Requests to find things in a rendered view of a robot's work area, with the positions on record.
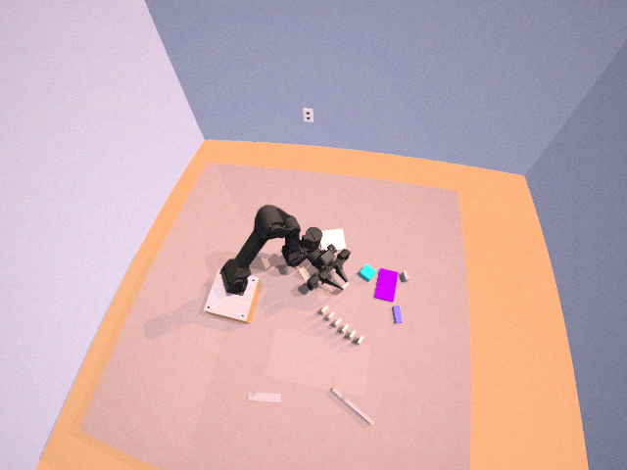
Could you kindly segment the magenta flat rectangular block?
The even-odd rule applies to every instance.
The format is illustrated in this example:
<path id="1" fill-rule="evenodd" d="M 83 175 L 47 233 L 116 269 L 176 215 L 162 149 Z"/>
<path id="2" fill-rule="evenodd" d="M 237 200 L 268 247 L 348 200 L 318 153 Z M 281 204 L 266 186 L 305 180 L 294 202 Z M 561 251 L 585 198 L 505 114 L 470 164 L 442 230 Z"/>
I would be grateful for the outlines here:
<path id="1" fill-rule="evenodd" d="M 393 302 L 395 296 L 398 272 L 380 268 L 377 288 L 374 298 Z"/>

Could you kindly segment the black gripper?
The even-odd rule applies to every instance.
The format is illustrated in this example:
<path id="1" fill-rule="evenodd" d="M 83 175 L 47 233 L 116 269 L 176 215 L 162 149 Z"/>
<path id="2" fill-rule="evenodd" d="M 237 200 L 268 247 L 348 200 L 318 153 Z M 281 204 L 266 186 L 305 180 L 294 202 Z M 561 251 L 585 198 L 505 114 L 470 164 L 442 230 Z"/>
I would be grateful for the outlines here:
<path id="1" fill-rule="evenodd" d="M 307 283 L 307 287 L 312 291 L 315 287 L 317 287 L 317 282 L 321 282 L 321 285 L 323 284 L 327 284 L 327 285 L 333 285 L 335 287 L 338 287 L 342 290 L 344 290 L 345 288 L 338 283 L 336 280 L 334 280 L 332 278 L 332 276 L 329 274 L 329 272 L 334 268 L 336 271 L 335 273 L 345 282 L 349 282 L 344 269 L 343 269 L 343 264 L 344 262 L 349 258 L 351 252 L 347 249 L 344 249 L 343 251 L 341 251 L 338 255 L 336 260 L 333 261 L 333 259 L 331 261 L 328 262 L 327 265 L 324 265 L 323 268 L 320 268 L 316 261 L 315 261 L 315 255 L 321 255 L 322 251 L 318 250 L 316 251 L 310 258 L 310 263 L 312 264 L 312 266 L 314 266 L 318 271 L 319 274 L 318 275 L 313 275 Z M 332 266 L 333 265 L 333 266 Z M 332 267 L 331 267 L 332 266 Z M 330 268 L 331 267 L 331 268 Z"/>

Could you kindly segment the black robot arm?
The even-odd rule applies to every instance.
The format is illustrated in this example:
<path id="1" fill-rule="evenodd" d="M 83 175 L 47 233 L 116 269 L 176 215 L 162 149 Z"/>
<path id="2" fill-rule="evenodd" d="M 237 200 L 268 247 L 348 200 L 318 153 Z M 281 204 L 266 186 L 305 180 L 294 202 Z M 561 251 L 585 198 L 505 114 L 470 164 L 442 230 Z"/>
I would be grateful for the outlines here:
<path id="1" fill-rule="evenodd" d="M 296 267 L 318 250 L 322 239 L 322 231 L 317 227 L 310 227 L 300 240 L 301 227 L 293 215 L 288 214 L 274 205 L 262 206 L 255 217 L 254 230 L 239 251 L 236 258 L 230 258 L 219 271 L 226 293 L 243 296 L 248 287 L 248 277 L 251 275 L 249 265 L 262 250 L 267 240 L 284 238 L 285 245 L 281 253 L 287 265 Z M 321 255 L 315 255 L 315 261 L 320 268 L 335 258 L 337 249 L 330 244 L 327 251 L 322 249 Z M 242 294 L 242 295 L 241 295 Z"/>

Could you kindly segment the purple rectangular block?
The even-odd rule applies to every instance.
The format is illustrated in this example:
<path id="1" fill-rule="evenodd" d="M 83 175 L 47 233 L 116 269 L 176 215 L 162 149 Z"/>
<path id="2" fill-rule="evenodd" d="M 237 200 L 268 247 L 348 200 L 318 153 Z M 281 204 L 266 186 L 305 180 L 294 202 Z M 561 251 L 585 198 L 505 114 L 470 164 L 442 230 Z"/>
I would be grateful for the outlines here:
<path id="1" fill-rule="evenodd" d="M 395 317 L 395 322 L 396 323 L 402 323 L 402 313 L 400 310 L 400 306 L 399 305 L 394 305 L 393 306 L 393 310 L 394 310 L 394 317 Z"/>

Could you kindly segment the cyan rectangular block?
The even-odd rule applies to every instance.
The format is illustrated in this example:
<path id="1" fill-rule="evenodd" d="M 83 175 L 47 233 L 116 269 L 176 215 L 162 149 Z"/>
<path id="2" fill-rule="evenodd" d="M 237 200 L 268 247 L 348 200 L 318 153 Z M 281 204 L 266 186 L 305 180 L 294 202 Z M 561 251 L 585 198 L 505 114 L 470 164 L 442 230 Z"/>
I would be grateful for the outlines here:
<path id="1" fill-rule="evenodd" d="M 365 280 L 367 280 L 368 282 L 370 281 L 370 279 L 375 275 L 376 270 L 374 270 L 373 268 L 370 268 L 369 266 L 365 266 L 361 271 L 360 271 L 360 276 L 363 277 Z"/>

